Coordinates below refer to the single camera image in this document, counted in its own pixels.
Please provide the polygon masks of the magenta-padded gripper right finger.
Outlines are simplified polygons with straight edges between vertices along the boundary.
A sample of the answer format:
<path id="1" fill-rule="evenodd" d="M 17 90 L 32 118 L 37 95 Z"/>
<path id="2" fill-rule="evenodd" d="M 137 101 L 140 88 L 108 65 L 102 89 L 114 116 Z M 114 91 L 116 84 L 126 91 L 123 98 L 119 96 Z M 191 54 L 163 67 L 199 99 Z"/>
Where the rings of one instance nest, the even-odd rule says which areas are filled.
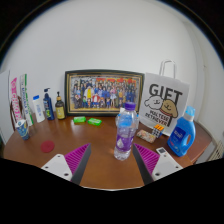
<path id="1" fill-rule="evenodd" d="M 133 154 L 145 185 L 182 169 L 163 147 L 152 151 L 134 143 Z"/>

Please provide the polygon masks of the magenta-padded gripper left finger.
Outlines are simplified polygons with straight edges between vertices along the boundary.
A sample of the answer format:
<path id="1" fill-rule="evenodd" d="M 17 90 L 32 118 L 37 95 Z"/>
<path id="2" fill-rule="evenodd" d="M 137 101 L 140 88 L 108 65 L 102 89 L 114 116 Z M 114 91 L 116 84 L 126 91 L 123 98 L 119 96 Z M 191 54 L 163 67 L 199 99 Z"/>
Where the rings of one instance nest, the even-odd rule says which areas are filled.
<path id="1" fill-rule="evenodd" d="M 79 185 L 90 155 L 91 144 L 88 143 L 66 155 L 56 154 L 42 169 Z"/>

